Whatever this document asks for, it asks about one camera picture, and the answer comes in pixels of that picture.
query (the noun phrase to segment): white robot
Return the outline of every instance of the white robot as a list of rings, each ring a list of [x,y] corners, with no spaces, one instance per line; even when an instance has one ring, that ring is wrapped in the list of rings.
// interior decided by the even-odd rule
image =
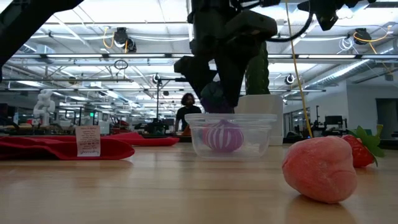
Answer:
[[[47,126],[50,122],[50,113],[55,111],[55,102],[51,100],[52,91],[42,90],[37,96],[37,104],[33,109],[33,125],[40,124],[40,117],[43,122],[41,125]]]

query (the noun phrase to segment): computer screen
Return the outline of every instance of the computer screen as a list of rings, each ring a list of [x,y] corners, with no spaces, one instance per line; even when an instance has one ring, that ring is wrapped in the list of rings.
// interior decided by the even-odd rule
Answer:
[[[326,116],[325,124],[330,124],[330,125],[343,124],[343,116]]]

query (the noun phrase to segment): strawberry leaves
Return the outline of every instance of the strawberry leaves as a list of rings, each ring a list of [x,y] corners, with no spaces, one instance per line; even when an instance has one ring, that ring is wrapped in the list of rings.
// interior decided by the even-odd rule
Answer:
[[[376,166],[378,166],[376,158],[377,157],[383,158],[385,156],[384,151],[379,147],[380,134],[381,134],[382,129],[383,129],[382,125],[378,125],[377,126],[377,134],[375,136],[368,135],[366,133],[366,131],[361,126],[358,126],[356,131],[348,130],[348,134],[351,134],[354,137],[361,139],[362,144],[372,154],[372,156],[374,158],[374,162],[376,163]]]
[[[356,134],[362,140],[364,146],[366,146],[374,156],[381,158],[385,156],[384,151],[381,148],[379,148],[380,145],[379,136],[372,136],[366,134],[366,131],[360,126],[358,126],[358,128],[356,129]]]

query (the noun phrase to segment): yellow cable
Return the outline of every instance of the yellow cable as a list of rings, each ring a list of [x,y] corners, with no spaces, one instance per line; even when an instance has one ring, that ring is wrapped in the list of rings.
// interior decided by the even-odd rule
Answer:
[[[356,34],[358,34],[358,33],[355,32],[354,35],[353,35],[353,37],[354,37],[355,39],[360,40],[360,41],[362,41],[362,42],[373,43],[373,42],[377,42],[377,41],[380,41],[380,40],[382,40],[382,39],[385,39],[385,38],[388,36],[388,31],[386,32],[386,34],[384,35],[384,37],[378,38],[378,39],[376,39],[376,40],[364,40],[364,39],[361,39],[361,38],[357,37]]]
[[[369,45],[371,46],[373,52],[374,52],[375,54],[377,54],[377,51],[376,51],[376,49],[373,47],[373,44],[372,44],[372,43],[369,43]],[[387,68],[387,65],[386,65],[384,62],[381,62],[381,63],[384,65],[384,68],[386,68],[387,72],[390,73],[390,75],[394,75],[394,74],[391,72],[391,70],[390,70],[389,68]]]
[[[108,46],[108,45],[106,44],[106,42],[105,42],[105,36],[106,36],[106,31],[107,31],[107,30],[108,30],[108,28],[105,27],[104,38],[103,38],[102,40],[103,40],[103,42],[104,42],[105,47],[106,47],[107,49],[111,49],[111,48],[113,47],[113,42],[114,42],[114,32],[113,32],[113,35],[112,35],[112,45],[111,45],[111,46]]]
[[[289,8],[288,8],[288,6],[287,6],[287,2],[288,2],[288,0],[285,1],[286,13],[287,13],[287,23],[288,23],[288,25],[289,25],[289,34],[290,34],[290,36],[292,36],[292,26],[290,25]],[[297,61],[296,61],[296,55],[295,55],[295,52],[294,52],[293,40],[290,41],[290,44],[292,45],[292,54],[293,54],[294,70],[295,70],[295,72],[296,72],[297,83],[298,83],[298,87],[300,88],[301,100],[302,100],[302,102],[303,102],[303,111],[304,111],[304,116],[305,116],[305,122],[306,122],[306,124],[307,124],[308,133],[310,134],[310,137],[313,138],[312,131],[311,131],[310,120],[308,119],[308,114],[307,114],[307,107],[305,106],[304,93],[303,93],[303,89],[302,89],[302,87],[301,87],[301,81],[300,81],[300,77],[299,77],[299,71],[297,70]]]

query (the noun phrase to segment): wooden tabletop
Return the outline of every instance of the wooden tabletop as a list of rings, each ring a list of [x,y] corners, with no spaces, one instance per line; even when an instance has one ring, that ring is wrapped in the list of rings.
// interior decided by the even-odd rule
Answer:
[[[300,196],[282,175],[287,147],[214,162],[189,143],[136,148],[125,161],[2,161],[0,223],[397,223],[398,151],[357,170],[339,205]]]

